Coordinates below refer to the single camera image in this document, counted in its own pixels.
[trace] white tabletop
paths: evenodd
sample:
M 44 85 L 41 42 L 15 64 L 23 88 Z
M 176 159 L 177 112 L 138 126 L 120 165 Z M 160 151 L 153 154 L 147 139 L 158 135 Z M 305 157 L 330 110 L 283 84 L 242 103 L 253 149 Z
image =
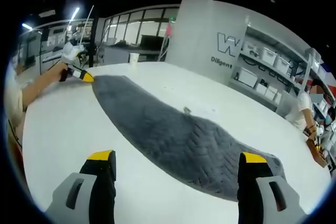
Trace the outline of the white tabletop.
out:
M 93 75 L 128 76 L 161 101 L 210 119 L 237 140 L 276 155 L 288 183 L 310 213 L 326 191 L 328 168 L 312 158 L 306 137 L 256 101 L 220 83 L 164 62 L 96 67 Z M 238 204 L 190 188 L 145 158 L 106 116 L 89 83 L 69 79 L 46 90 L 28 108 L 23 158 L 30 193 L 45 210 L 54 189 L 79 172 L 89 155 L 113 149 L 117 156 L 115 222 L 237 223 Z

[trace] brown box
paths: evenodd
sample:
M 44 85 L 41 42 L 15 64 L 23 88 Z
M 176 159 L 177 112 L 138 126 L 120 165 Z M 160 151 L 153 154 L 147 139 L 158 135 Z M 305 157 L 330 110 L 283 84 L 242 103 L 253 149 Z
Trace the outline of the brown box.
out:
M 314 142 L 310 139 L 308 139 L 306 141 L 306 144 L 308 145 L 309 147 L 309 150 L 311 152 L 311 155 L 313 155 L 313 158 L 314 160 L 316 161 L 316 163 L 318 163 L 320 166 L 322 166 L 323 168 L 327 165 L 327 162 L 326 160 L 324 159 L 324 157 L 322 156 L 321 153 L 319 153 L 317 150 L 316 150 L 316 147 L 314 145 Z

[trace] fluorescent light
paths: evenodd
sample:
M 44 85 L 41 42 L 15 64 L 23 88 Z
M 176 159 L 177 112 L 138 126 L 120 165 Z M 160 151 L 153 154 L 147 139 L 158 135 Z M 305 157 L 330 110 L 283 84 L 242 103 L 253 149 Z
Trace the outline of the fluorescent light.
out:
M 22 26 L 23 26 L 24 28 L 29 29 L 30 31 L 33 29 L 31 26 L 28 26 L 28 25 L 25 24 L 25 23 L 22 23 Z
M 75 18 L 76 14 L 78 13 L 78 11 L 79 11 L 79 7 L 77 7 L 76 10 L 74 11 L 74 14 L 71 17 L 70 22 L 73 21 L 73 19 Z

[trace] gray towel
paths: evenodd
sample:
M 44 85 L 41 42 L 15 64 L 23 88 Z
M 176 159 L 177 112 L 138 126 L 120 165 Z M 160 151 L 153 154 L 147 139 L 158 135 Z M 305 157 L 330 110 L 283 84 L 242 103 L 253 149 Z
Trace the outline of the gray towel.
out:
M 238 142 L 210 120 L 170 107 L 125 76 L 96 76 L 92 88 L 107 116 L 134 147 L 197 190 L 237 201 L 242 152 L 263 156 L 273 174 L 285 178 L 275 156 Z

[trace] paper cup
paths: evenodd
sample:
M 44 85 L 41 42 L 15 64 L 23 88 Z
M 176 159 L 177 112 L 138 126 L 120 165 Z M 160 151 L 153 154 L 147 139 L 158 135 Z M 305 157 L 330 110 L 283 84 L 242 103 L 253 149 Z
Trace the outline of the paper cup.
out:
M 139 54 L 130 53 L 130 64 L 132 67 L 136 67 L 139 59 Z

